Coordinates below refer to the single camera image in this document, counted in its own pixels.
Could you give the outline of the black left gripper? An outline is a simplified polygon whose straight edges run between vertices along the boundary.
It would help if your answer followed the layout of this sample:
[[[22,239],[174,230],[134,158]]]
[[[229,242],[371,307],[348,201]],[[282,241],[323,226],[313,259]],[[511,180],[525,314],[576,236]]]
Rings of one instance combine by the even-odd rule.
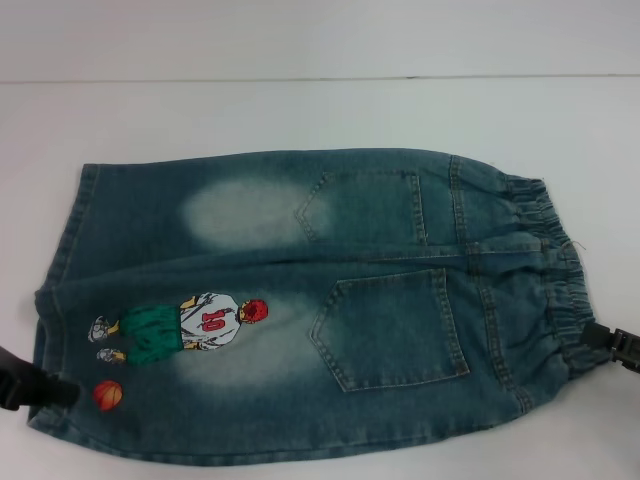
[[[1,348],[1,408],[22,406],[70,408],[80,397],[80,386],[57,375],[46,375],[33,364]]]

